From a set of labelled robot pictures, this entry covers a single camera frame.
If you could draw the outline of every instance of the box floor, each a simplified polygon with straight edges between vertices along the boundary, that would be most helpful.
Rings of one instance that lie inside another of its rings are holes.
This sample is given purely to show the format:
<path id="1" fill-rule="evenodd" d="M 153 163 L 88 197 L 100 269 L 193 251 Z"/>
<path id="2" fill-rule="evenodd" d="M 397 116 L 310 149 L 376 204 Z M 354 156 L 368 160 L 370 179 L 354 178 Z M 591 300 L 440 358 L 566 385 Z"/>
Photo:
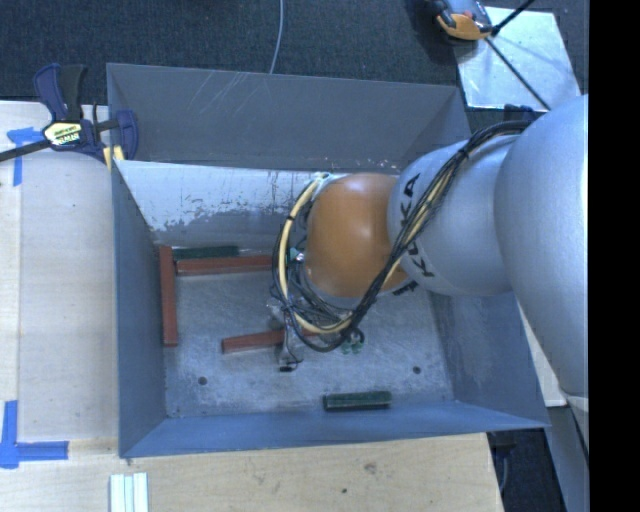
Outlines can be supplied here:
<path id="1" fill-rule="evenodd" d="M 323 394 L 340 392 L 387 390 L 394 401 L 422 403 L 453 398 L 423 290 L 379 297 L 361 324 L 358 354 L 300 345 L 304 361 L 290 373 L 278 370 L 273 347 L 223 354 L 223 338 L 269 328 L 270 284 L 270 272 L 177 279 L 179 344 L 165 349 L 169 417 L 315 409 Z"/>

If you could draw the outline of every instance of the clamp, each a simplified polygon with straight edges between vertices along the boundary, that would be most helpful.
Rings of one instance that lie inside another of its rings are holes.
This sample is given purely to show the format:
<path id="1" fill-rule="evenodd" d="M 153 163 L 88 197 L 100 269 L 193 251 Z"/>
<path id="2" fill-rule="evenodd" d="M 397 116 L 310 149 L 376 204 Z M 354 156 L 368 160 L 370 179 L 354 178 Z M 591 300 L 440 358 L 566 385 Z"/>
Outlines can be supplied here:
<path id="1" fill-rule="evenodd" d="M 35 74 L 36 94 L 49 110 L 51 123 L 42 129 L 43 140 L 0 153 L 0 162 L 51 148 L 88 155 L 109 166 L 111 148 L 102 142 L 100 133 L 115 128 L 119 129 L 119 145 L 114 152 L 127 160 L 135 156 L 138 124 L 132 110 L 118 110 L 115 118 L 98 122 L 97 106 L 94 105 L 93 122 L 84 119 L 79 91 L 86 72 L 83 65 L 62 67 L 53 63 Z"/>

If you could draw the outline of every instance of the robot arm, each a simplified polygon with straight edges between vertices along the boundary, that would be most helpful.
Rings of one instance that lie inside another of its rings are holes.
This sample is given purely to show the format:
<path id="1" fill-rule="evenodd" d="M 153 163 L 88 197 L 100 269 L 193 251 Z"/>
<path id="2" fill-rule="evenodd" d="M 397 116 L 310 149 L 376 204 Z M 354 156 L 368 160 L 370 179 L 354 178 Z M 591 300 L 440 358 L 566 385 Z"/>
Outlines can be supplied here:
<path id="1" fill-rule="evenodd" d="M 569 402 L 588 410 L 587 109 L 582 96 L 429 153 L 397 178 L 323 187 L 306 205 L 298 275 L 334 317 L 304 327 L 338 336 L 335 348 L 378 293 L 411 280 L 445 295 L 513 291 Z"/>

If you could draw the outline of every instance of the gray box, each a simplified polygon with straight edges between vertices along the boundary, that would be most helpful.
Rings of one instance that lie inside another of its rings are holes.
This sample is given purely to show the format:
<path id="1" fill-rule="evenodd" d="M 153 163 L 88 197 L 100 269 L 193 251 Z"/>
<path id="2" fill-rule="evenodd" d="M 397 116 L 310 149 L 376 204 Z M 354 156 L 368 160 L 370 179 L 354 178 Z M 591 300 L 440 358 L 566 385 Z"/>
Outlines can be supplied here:
<path id="1" fill-rule="evenodd" d="M 113 170 L 122 457 L 539 428 L 548 417 L 513 294 L 383 296 L 359 354 L 222 354 L 266 329 L 269 272 L 177 279 L 178 347 L 162 344 L 158 245 L 270 254 L 311 174 L 399 174 L 469 136 L 457 89 L 133 65 L 109 106 L 140 123 Z M 326 412 L 325 393 L 391 391 L 390 407 Z"/>

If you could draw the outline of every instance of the black floor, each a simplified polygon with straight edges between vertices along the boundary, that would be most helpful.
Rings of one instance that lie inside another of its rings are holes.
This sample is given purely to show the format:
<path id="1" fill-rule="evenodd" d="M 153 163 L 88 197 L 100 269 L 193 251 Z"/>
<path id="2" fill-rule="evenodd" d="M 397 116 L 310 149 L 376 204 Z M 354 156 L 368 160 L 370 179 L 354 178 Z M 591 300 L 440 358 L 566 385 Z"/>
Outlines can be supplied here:
<path id="1" fill-rule="evenodd" d="M 524 0 L 486 0 L 515 9 Z M 588 0 L 539 0 L 554 14 L 581 92 L 589 92 Z M 85 104 L 107 103 L 106 64 L 121 62 L 269 72 L 279 0 L 3 2 L 0 99 L 36 100 L 41 67 L 84 64 Z M 458 85 L 453 48 L 421 0 L 285 0 L 278 74 Z M 501 120 L 468 112 L 472 130 Z M 564 511 L 543 431 L 514 433 L 507 512 Z M 497 462 L 502 477 L 502 461 Z"/>

